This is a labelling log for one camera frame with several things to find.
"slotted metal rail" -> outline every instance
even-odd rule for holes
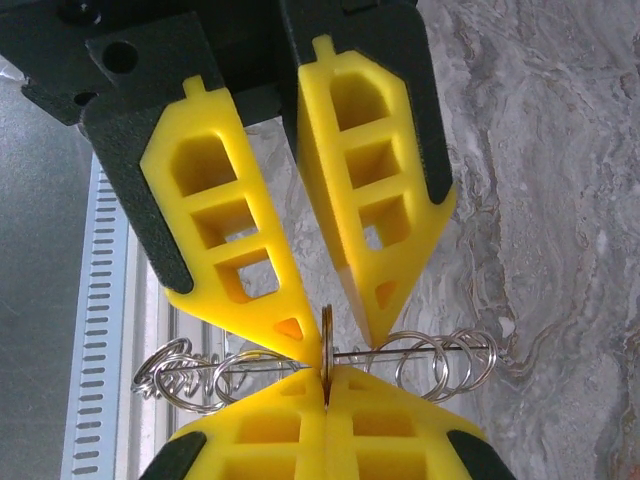
[[[173,309],[93,158],[60,478],[137,480],[197,415],[131,394],[159,345],[187,336],[224,358],[224,332]]]
[[[94,158],[61,478],[114,478],[128,223]]]

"coiled wire spring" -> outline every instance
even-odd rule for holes
[[[414,343],[409,348],[385,350],[401,340]],[[374,364],[395,362],[394,380],[403,389],[403,371],[407,362],[425,358],[425,354],[429,358],[430,355],[427,366],[432,372],[434,385],[422,398],[433,403],[478,388],[487,380],[498,358],[495,340],[485,332],[472,329],[437,336],[403,331],[391,334],[383,345],[373,350],[359,351],[355,348],[342,353],[330,347],[330,351],[336,365],[349,364],[367,373]],[[456,380],[453,380],[451,358],[448,358],[452,352],[461,352],[461,357],[467,362],[455,385],[451,384]],[[177,338],[160,347],[144,362],[136,372],[131,388],[145,399],[164,397],[177,408],[206,415],[235,402],[237,399],[232,395],[240,390],[249,373],[277,372],[279,378],[283,378],[285,373],[301,368],[307,367],[269,350],[247,350],[221,361],[217,354],[193,353],[189,339]],[[240,375],[235,382],[233,374]],[[193,401],[198,392],[204,400],[202,403]],[[211,403],[214,395],[219,401]]]

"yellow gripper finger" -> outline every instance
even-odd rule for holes
[[[298,69],[298,168],[356,322],[378,346],[455,193],[429,200],[404,82],[356,51],[336,54],[329,36],[313,45],[317,61]]]
[[[179,430],[141,480],[323,480],[324,425],[318,372],[303,370]]]
[[[515,480],[482,431],[348,366],[297,372],[179,430],[141,480]]]
[[[312,366],[320,336],[266,184],[229,91],[184,82],[140,166],[193,277],[177,308]],[[252,296],[243,269],[268,261],[279,288]]]
[[[473,480],[448,435],[482,431],[416,395],[339,366],[328,412],[326,478]]]

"rectangular cutout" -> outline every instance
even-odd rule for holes
[[[171,171],[184,197],[237,179],[224,144],[215,135],[181,142],[171,160]]]
[[[344,152],[351,186],[364,187],[400,173],[391,140],[377,141]]]
[[[200,210],[191,217],[206,249],[258,232],[245,199]]]
[[[331,100],[340,131],[389,116],[382,92],[361,72],[335,77],[331,81]]]
[[[389,306],[393,292],[396,291],[398,282],[395,280],[389,280],[388,282],[381,283],[376,287],[376,301],[380,310],[384,310]]]
[[[229,458],[221,480],[294,480],[295,457]]]
[[[245,416],[237,443],[298,443],[300,415],[291,412],[260,412]]]
[[[247,303],[280,289],[266,249],[235,257],[215,267],[229,298]]]
[[[382,250],[382,240],[375,226],[369,225],[364,229],[364,241],[367,242],[369,250]]]
[[[360,221],[364,232],[368,227],[375,228],[382,248],[402,242],[411,234],[411,223],[403,196],[387,198],[361,207]]]
[[[415,437],[413,422],[403,412],[365,411],[353,414],[356,437]]]
[[[357,453],[360,480],[426,480],[424,453],[370,450]]]

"metal rod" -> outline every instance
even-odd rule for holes
[[[474,345],[474,346],[469,346],[468,347],[470,350],[487,350],[489,347],[487,345]],[[457,345],[450,345],[450,346],[446,346],[446,347],[442,347],[442,349],[444,351],[462,351],[462,348],[460,348]],[[381,357],[381,356],[386,356],[386,357],[390,357],[391,355],[405,355],[405,354],[409,354],[410,356],[408,357],[410,360],[418,360],[421,358],[424,358],[424,355],[416,355],[416,354],[424,354],[424,353],[433,353],[435,351],[435,348],[433,347],[421,347],[421,348],[395,348],[395,349],[389,349],[389,350],[365,350],[362,352],[345,352],[345,353],[334,353],[333,354],[333,358],[335,359],[341,359],[341,358],[357,358],[357,357],[371,357],[371,356],[375,356],[375,357]],[[275,359],[275,358],[260,358],[260,359],[256,359],[256,360],[251,360],[249,362],[246,362],[246,365],[258,365],[261,363],[267,364],[267,363],[274,363],[274,362],[282,362],[284,360],[279,360],[279,359]],[[389,363],[389,362],[393,362],[395,361],[395,359],[393,358],[384,358],[384,359],[377,359],[374,360],[372,363]],[[364,365],[366,362],[350,362],[350,365]],[[215,370],[216,368],[218,368],[220,364],[219,363],[212,363],[211,365],[193,365],[190,367],[178,367],[178,368],[168,368],[166,370],[163,370],[163,373],[165,374],[172,374],[172,373],[188,373],[191,371],[195,371],[195,370]],[[309,368],[306,365],[299,365],[299,368]],[[260,368],[260,369],[233,369],[233,370],[226,370],[227,373],[259,373],[259,372],[282,372],[282,371],[286,371],[286,370],[290,370],[290,368],[285,368],[285,367],[274,367],[274,368]]]

